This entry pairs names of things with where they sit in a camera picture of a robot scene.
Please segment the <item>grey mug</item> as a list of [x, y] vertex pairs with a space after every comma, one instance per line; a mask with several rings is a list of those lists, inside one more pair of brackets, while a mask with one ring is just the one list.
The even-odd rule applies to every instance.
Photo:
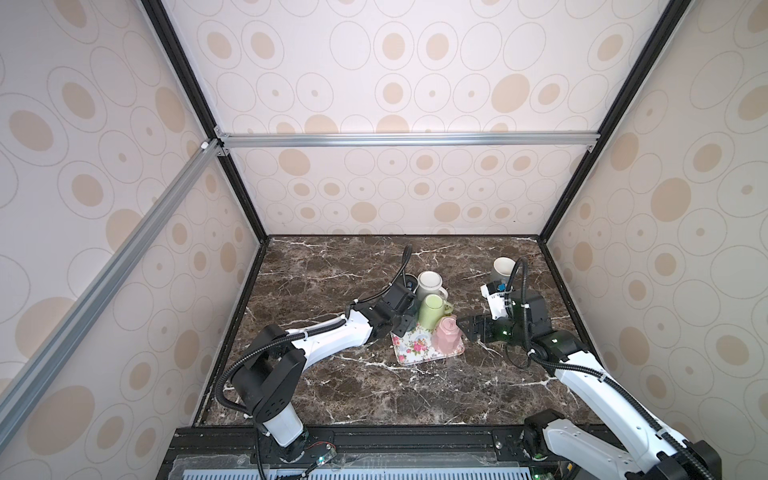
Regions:
[[506, 284], [515, 265], [516, 265], [516, 262], [511, 258], [508, 258], [508, 257], [496, 258], [493, 261], [492, 267], [491, 267], [491, 272], [490, 272], [491, 280]]

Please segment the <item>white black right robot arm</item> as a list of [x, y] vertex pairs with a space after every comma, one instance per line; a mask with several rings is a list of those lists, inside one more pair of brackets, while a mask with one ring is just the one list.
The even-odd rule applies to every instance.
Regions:
[[643, 406], [568, 330], [553, 328], [535, 291], [482, 286], [489, 313], [460, 320], [472, 341], [501, 341], [577, 394], [619, 441], [618, 446], [546, 409], [527, 417], [520, 438], [531, 460], [567, 459], [598, 479], [719, 479], [722, 460], [705, 441], [693, 442]]

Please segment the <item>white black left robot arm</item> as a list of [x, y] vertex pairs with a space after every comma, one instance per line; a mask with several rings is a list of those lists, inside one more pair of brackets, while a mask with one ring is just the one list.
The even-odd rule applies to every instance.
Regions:
[[331, 320], [293, 330], [270, 324], [219, 376], [216, 401], [250, 416], [279, 447], [301, 448], [307, 431], [292, 398], [304, 371], [343, 350], [406, 332], [417, 309], [416, 280], [407, 275], [372, 297], [354, 300]]

